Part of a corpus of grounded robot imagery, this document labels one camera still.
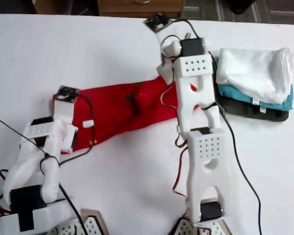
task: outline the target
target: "perforated plate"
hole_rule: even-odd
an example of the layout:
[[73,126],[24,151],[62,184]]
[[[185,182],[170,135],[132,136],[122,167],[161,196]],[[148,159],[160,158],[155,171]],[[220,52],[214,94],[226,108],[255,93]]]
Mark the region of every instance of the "perforated plate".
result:
[[192,77],[213,73],[209,54],[179,57],[174,66],[179,75],[178,77]]
[[[205,224],[204,226],[199,226],[199,233],[196,235],[230,235],[226,230],[224,230],[219,222],[213,222]],[[193,226],[189,223],[187,219],[181,219],[179,225],[176,228],[174,235],[194,235]]]
[[[88,217],[84,223],[88,235],[103,235],[94,217]],[[52,229],[47,235],[85,235],[79,221],[77,219],[69,221],[69,223],[59,225]]]

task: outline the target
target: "red cloth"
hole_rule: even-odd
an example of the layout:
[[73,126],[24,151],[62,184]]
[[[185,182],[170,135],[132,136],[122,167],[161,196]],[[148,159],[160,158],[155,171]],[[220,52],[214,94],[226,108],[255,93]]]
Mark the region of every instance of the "red cloth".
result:
[[[159,76],[151,81],[81,91],[94,109],[97,144],[125,131],[175,118],[175,110],[160,103],[160,95],[167,88],[168,85]],[[177,107],[175,83],[164,95],[163,102]],[[91,128],[84,129],[82,125],[83,121],[90,118],[89,106],[83,98],[78,97],[72,123],[79,128],[74,151],[87,148],[92,142]]]

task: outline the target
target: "wooden cabinet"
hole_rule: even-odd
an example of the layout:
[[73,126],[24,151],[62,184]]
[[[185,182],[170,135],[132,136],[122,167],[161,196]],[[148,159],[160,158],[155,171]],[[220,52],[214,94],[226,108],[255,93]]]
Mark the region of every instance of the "wooden cabinet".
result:
[[171,18],[179,17],[184,0],[98,0],[101,16],[150,17],[163,12]]

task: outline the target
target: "folded towel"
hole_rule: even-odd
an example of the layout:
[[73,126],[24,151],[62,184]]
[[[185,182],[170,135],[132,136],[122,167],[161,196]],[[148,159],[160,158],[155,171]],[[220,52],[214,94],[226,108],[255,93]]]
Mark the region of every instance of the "folded towel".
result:
[[[253,103],[253,98],[249,97],[248,95],[243,94],[238,89],[233,87],[232,85],[223,85],[218,84],[220,95],[232,98],[235,100],[247,102],[247,103]],[[287,99],[282,102],[282,104],[270,104],[260,101],[259,106],[269,108],[269,109],[277,109],[281,111],[289,111],[293,109],[293,86],[291,85],[291,92],[290,95],[287,97]]]
[[220,51],[217,83],[232,85],[266,103],[282,104],[291,93],[292,57],[288,48],[276,51]]

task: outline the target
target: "red wire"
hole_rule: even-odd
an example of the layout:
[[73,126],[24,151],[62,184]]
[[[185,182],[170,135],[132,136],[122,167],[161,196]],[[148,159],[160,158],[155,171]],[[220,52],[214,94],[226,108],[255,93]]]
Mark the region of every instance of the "red wire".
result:
[[9,170],[7,170],[7,169],[1,169],[1,170],[0,170],[0,177],[1,177],[3,180],[5,180],[5,176],[2,174],[2,172],[9,172]]
[[205,227],[198,227],[198,233],[197,233],[198,235],[200,235],[200,231],[199,231],[200,229],[203,229],[203,230],[204,230],[204,229],[205,229],[205,230],[208,230],[208,231],[209,231],[209,234],[208,234],[208,235],[211,235],[211,233],[212,233],[211,229],[209,229],[209,228],[205,228]]
[[[1,170],[0,170],[0,177],[1,177],[3,180],[5,180],[5,175],[3,175],[2,172],[9,172],[9,170],[7,170],[7,169],[1,169]],[[3,208],[2,206],[0,206],[0,217],[4,216],[5,213],[10,214],[11,211],[9,211],[9,210]]]
[[179,166],[178,166],[177,177],[176,177],[175,183],[174,183],[173,188],[172,188],[172,190],[173,190],[173,192],[174,192],[175,194],[180,195],[180,196],[183,196],[183,197],[186,197],[186,196],[185,196],[183,193],[180,193],[180,192],[178,192],[178,191],[175,191],[175,188],[176,188],[176,186],[177,186],[177,184],[178,184],[178,182],[179,182],[179,180],[180,180],[180,176],[181,176],[183,153],[184,153],[187,149],[188,149],[188,147],[186,146],[186,147],[182,150],[182,152],[181,152],[181,154],[180,154],[180,162],[179,162]]

